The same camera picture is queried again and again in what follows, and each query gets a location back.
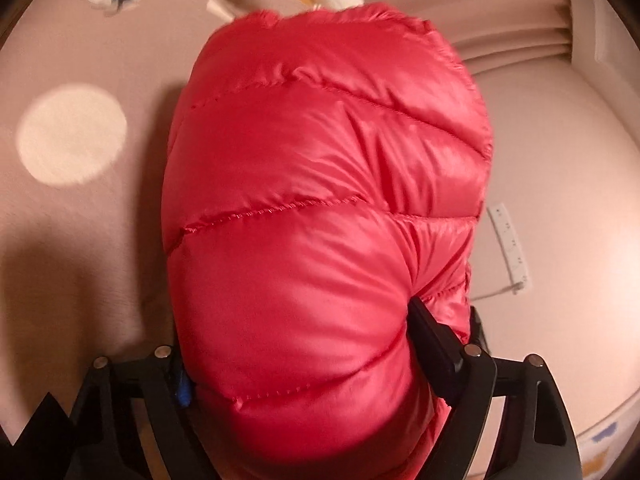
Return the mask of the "pink-red hooded down jacket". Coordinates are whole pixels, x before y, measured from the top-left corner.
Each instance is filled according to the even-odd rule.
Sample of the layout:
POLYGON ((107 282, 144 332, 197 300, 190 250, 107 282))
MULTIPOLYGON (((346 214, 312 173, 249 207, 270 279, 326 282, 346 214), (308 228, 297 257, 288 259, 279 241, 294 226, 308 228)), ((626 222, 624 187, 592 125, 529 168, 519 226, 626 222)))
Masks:
POLYGON ((227 479, 412 479, 449 410, 407 335, 470 336, 485 104, 383 3, 218 29, 181 93, 162 231, 194 418, 227 479))

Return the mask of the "pink curtain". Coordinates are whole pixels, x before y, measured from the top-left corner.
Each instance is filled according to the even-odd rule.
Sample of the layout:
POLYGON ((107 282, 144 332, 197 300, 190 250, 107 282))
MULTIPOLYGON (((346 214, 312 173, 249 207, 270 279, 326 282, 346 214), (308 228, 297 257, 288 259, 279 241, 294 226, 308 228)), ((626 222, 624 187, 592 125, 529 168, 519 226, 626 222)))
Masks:
POLYGON ((470 73, 572 52, 570 0, 366 0, 432 22, 470 73))

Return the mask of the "brown polka dot duvet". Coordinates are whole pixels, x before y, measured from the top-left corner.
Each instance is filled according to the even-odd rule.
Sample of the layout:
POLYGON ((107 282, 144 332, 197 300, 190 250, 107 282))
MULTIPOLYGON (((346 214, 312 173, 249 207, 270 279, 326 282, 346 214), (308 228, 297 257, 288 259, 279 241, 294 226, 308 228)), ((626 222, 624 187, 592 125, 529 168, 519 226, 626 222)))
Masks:
POLYGON ((160 240, 171 116, 218 0, 1 0, 1 474, 73 479, 98 356, 174 330, 160 240))

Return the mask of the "white wall power strip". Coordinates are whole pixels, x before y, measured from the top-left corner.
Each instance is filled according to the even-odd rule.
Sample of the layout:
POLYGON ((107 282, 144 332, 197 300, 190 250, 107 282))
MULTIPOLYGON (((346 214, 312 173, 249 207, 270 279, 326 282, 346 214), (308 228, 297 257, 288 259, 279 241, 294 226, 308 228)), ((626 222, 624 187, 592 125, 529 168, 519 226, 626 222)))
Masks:
POLYGON ((506 208, 505 204, 500 203, 488 206, 487 213, 509 274, 511 283, 509 290, 514 295, 525 292, 530 286, 530 273, 522 244, 508 208, 506 208))

